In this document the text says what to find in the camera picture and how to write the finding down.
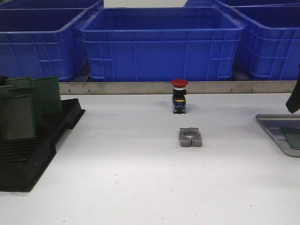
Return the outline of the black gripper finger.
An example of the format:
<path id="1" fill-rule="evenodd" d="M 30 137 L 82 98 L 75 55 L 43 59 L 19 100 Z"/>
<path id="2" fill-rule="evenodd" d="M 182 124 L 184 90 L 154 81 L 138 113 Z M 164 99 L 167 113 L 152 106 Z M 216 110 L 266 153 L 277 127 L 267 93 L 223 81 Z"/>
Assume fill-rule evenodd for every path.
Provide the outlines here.
<path id="1" fill-rule="evenodd" d="M 300 76 L 298 76 L 295 87 L 285 106 L 290 113 L 295 113 L 300 109 Z"/>

